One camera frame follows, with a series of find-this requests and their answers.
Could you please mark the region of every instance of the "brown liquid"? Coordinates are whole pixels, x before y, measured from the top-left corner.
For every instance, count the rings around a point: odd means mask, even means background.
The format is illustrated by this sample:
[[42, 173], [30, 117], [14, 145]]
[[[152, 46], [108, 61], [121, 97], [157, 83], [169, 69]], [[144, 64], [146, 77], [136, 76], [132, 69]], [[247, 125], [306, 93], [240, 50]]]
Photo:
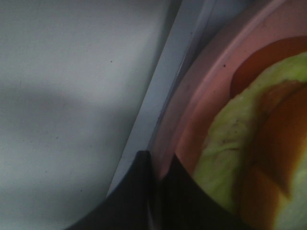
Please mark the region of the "brown liquid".
[[256, 51], [234, 73], [230, 86], [230, 98], [241, 93], [267, 67], [305, 51], [307, 51], [307, 36], [282, 39]]

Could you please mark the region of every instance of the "black object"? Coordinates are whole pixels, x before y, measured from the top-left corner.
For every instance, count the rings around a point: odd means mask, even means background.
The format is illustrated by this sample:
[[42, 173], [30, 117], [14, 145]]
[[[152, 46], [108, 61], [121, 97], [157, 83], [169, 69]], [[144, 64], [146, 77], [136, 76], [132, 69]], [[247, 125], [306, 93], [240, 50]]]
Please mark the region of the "black object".
[[139, 151], [114, 192], [67, 230], [147, 230], [152, 184], [150, 153]]
[[252, 230], [207, 196], [176, 155], [161, 190], [162, 230]]

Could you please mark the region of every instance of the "gray shelf edge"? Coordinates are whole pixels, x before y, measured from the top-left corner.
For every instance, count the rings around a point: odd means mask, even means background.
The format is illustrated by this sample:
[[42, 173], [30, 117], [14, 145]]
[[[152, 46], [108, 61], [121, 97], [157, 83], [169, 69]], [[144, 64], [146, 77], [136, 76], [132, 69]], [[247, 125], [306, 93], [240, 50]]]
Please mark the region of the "gray shelf edge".
[[137, 151], [148, 149], [178, 77], [189, 68], [214, 4], [215, 0], [182, 1], [107, 196], [122, 180]]

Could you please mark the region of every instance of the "white countertop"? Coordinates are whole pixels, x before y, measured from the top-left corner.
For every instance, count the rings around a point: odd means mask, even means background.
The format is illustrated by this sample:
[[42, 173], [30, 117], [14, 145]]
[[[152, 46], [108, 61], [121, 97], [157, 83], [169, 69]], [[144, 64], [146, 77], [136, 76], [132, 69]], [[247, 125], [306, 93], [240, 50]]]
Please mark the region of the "white countertop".
[[105, 198], [169, 5], [0, 1], [1, 230], [60, 230]]

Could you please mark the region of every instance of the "pink bowl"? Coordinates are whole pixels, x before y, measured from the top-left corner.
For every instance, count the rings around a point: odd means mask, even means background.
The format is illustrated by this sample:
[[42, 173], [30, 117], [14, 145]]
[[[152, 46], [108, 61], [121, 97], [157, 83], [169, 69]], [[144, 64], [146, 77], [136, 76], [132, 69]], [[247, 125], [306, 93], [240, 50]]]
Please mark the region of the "pink bowl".
[[230, 99], [237, 68], [255, 51], [280, 39], [307, 35], [307, 0], [258, 0], [202, 51], [172, 97], [152, 146], [158, 179], [174, 154], [189, 173], [207, 130]]

